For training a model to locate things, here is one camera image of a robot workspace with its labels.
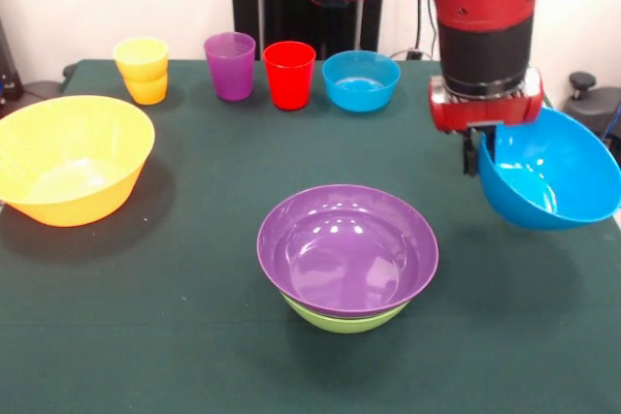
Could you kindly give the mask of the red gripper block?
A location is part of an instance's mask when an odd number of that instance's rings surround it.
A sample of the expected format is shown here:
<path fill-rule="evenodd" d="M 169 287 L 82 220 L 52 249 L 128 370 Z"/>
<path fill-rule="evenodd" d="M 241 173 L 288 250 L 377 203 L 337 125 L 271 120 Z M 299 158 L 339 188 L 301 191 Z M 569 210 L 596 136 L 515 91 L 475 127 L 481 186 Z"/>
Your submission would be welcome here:
<path fill-rule="evenodd" d="M 479 152 L 485 147 L 482 127 L 521 125 L 536 120 L 543 102 L 539 71 L 530 67 L 524 79 L 503 96 L 475 99 L 452 94 L 441 75 L 428 85 L 430 115 L 437 130 L 463 134 L 463 173 L 478 175 Z"/>

